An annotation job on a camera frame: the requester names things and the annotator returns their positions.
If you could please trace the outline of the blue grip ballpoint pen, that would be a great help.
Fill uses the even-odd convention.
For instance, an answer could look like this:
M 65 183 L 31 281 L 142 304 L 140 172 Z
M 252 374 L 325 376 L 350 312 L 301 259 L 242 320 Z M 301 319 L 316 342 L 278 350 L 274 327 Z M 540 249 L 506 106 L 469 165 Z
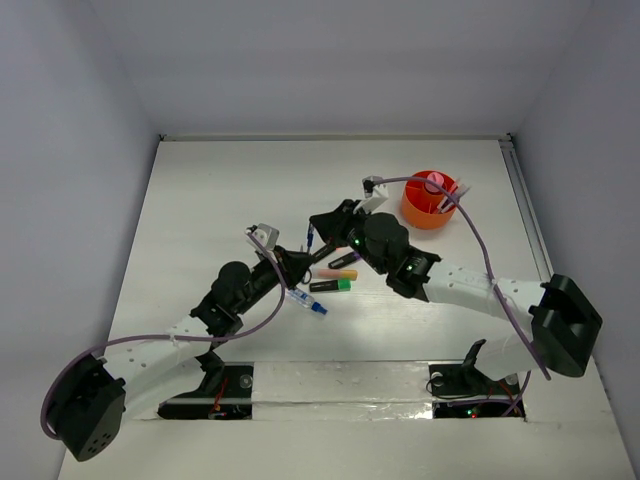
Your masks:
M 306 253 L 310 254 L 314 242 L 314 226 L 309 223 L 306 234 Z

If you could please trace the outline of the blue cap glue bottle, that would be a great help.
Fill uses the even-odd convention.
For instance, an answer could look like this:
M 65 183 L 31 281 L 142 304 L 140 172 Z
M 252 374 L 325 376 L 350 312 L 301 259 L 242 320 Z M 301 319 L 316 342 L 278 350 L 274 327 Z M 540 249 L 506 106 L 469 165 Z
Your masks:
M 316 301 L 311 294 L 299 288 L 289 289 L 286 294 L 288 299 L 307 310 L 322 316 L 325 316 L 328 313 L 328 310 Z

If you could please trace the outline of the blue gel pen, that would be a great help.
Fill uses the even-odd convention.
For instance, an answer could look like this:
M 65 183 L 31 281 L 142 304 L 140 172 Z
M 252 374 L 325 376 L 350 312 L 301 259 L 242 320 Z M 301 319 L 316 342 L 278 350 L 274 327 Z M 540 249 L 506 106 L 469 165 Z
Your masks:
M 456 206 L 456 203 L 469 191 L 470 187 L 464 183 L 455 182 L 449 193 L 445 195 L 445 198 L 438 206 L 440 213 L 448 212 Z
M 467 193 L 468 190 L 469 188 L 467 186 L 460 186 L 454 193 L 454 196 L 451 199 L 451 204 L 449 205 L 449 208 L 443 213 L 453 210 L 456 207 L 456 205 L 459 203 L 460 199 Z

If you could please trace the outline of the pink gel pen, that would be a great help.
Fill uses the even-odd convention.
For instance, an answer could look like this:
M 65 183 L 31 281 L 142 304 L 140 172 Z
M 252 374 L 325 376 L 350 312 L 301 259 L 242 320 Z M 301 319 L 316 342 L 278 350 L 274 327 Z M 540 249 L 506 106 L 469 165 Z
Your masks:
M 438 204 L 438 206 L 436 208 L 436 212 L 437 213 L 443 213 L 444 211 L 446 211 L 449 208 L 449 205 L 451 204 L 451 197 L 454 196 L 454 193 L 459 188 L 459 186 L 460 186 L 460 178 L 456 179 L 451 184 L 450 188 L 448 189 L 448 193 L 444 196 L 444 198 L 442 199 L 442 201 Z

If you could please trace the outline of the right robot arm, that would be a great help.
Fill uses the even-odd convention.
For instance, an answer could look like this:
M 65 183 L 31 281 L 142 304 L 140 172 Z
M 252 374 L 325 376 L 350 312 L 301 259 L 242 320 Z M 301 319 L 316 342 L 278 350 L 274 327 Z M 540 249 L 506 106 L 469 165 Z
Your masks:
M 539 369 L 582 377 L 589 364 L 602 318 L 571 278 L 549 281 L 496 279 L 422 251 L 389 213 L 367 213 L 356 201 L 313 215 L 310 223 L 326 244 L 350 247 L 396 294 L 435 304 L 462 307 L 508 322 L 502 340 L 480 339 L 460 368 L 462 384 L 482 392 L 496 380 Z

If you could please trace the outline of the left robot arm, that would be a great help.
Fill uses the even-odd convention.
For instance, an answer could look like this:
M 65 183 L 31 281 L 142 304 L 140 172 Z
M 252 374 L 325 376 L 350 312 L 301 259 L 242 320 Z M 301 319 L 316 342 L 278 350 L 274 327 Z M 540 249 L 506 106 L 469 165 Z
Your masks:
M 187 373 L 198 394 L 218 393 L 225 364 L 216 348 L 266 327 L 277 309 L 250 329 L 242 317 L 274 289 L 284 299 L 315 262 L 309 253 L 280 246 L 257 251 L 253 267 L 225 264 L 200 303 L 167 332 L 113 339 L 72 359 L 43 400 L 43 433 L 84 462 L 101 453 L 125 422 L 185 392 L 180 376 Z

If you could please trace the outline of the orange cap highlighter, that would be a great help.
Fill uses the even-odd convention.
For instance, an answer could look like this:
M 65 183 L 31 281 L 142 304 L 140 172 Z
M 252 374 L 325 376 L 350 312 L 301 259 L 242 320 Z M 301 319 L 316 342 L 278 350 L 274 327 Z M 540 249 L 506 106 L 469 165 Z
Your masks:
M 312 263 L 317 264 L 332 255 L 337 250 L 337 247 L 332 244 L 325 244 L 323 247 L 314 252 L 311 256 Z

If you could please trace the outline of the purple cap highlighter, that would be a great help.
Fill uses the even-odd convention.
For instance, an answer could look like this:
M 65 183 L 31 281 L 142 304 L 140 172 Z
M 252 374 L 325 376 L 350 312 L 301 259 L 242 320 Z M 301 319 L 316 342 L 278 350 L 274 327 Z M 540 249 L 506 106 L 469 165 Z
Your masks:
M 332 270 L 344 269 L 358 262 L 360 259 L 361 259 L 360 255 L 357 252 L 352 251 L 329 262 L 328 268 Z

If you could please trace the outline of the green cap highlighter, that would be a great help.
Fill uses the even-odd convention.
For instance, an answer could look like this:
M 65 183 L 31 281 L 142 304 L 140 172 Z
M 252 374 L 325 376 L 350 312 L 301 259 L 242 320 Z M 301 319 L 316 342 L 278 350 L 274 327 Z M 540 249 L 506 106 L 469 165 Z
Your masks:
M 351 281 L 349 279 L 326 280 L 309 284 L 309 291 L 313 293 L 341 292 L 350 289 Z

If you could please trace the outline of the yellow cap translucent highlighter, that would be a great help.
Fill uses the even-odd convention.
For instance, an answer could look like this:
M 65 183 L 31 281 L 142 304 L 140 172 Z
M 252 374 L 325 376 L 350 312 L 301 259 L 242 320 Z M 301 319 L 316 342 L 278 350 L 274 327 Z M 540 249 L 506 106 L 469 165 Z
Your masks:
M 347 279 L 355 281 L 358 272 L 353 269 L 312 269 L 312 276 L 318 279 Z

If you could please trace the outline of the orange round organizer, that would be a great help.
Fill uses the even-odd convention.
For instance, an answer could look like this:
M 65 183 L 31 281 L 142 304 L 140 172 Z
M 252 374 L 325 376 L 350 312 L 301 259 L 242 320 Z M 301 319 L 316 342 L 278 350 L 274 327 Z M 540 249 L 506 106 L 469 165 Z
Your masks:
M 444 227 L 452 218 L 456 207 L 430 184 L 408 181 L 401 200 L 401 214 L 410 226 L 421 230 Z

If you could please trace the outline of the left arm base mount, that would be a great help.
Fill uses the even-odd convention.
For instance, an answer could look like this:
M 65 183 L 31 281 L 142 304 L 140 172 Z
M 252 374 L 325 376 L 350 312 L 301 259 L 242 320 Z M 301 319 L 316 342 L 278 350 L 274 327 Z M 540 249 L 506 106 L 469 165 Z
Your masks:
M 214 352 L 197 360 L 204 372 L 199 386 L 162 402 L 157 415 L 164 420 L 250 420 L 254 364 L 225 363 Z

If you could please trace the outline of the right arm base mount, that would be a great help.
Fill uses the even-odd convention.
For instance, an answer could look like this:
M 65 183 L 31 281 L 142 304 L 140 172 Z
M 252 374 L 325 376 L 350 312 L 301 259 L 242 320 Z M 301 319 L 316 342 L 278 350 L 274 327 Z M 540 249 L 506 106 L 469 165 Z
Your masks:
M 476 341 L 459 363 L 429 366 L 425 390 L 433 399 L 435 419 L 526 417 L 518 379 L 491 380 L 475 368 L 485 340 Z

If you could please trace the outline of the aluminium side rail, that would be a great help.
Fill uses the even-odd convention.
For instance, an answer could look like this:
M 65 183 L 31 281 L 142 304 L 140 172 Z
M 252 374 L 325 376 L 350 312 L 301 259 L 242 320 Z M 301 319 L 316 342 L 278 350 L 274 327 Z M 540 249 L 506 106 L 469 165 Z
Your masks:
M 520 327 L 545 365 L 556 372 L 572 369 L 586 344 L 582 335 L 589 332 L 589 303 L 574 280 L 553 271 L 513 142 L 501 140 L 499 147 L 539 276 L 531 286 L 503 287 L 501 296 L 515 315 L 524 317 Z

